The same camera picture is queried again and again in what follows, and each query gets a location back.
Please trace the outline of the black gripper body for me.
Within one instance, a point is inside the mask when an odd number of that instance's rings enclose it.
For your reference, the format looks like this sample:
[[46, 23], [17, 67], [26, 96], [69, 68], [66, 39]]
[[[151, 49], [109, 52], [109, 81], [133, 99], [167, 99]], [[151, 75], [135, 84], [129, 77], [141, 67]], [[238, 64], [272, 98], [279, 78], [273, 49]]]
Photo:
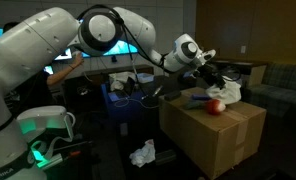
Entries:
[[200, 77], [202, 77], [209, 86], [216, 85], [219, 89], [223, 89], [225, 81], [219, 73], [216, 66], [212, 64], [204, 64], [198, 68]]

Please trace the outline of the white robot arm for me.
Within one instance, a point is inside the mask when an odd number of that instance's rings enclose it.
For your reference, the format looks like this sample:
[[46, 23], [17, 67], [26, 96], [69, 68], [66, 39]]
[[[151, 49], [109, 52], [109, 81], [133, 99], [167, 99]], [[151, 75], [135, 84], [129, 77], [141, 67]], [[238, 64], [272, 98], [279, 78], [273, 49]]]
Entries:
[[119, 41], [133, 41], [143, 57], [169, 73], [185, 66], [202, 67], [216, 54], [202, 51], [187, 34], [166, 55], [153, 49], [156, 32], [144, 17], [121, 7], [96, 5], [79, 17], [54, 7], [42, 11], [0, 36], [0, 180], [47, 180], [4, 96], [69, 50], [101, 56]]

